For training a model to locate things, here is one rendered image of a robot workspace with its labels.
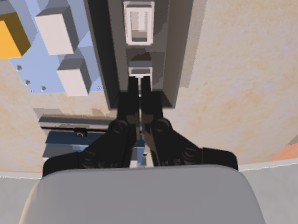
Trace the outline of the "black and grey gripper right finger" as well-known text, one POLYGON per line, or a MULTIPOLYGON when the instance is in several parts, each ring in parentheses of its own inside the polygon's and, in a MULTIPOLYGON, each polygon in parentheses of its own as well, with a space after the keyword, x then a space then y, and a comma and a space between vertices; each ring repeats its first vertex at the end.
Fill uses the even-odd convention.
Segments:
POLYGON ((199 148, 173 130, 170 121, 163 117, 160 92, 151 92, 150 76, 143 76, 140 81, 142 140, 150 148, 153 166, 217 164, 238 170, 232 152, 199 148))

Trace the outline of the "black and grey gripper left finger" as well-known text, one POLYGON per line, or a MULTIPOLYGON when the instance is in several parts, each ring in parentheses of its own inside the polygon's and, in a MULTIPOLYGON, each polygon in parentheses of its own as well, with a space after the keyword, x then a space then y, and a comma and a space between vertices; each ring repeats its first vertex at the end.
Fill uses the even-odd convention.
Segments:
POLYGON ((140 140, 139 82, 136 76, 129 76, 128 92, 119 93, 117 118, 110 122, 107 132, 82 152, 47 159, 42 177, 69 169, 130 168, 137 140, 140 140))

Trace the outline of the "orange-yellow rectangular block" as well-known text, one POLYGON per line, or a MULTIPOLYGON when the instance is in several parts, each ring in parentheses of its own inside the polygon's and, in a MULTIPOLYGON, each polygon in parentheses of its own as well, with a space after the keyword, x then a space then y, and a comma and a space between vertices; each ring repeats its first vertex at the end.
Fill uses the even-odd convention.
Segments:
POLYGON ((22 57, 31 47, 17 12, 0 15, 0 58, 22 57))

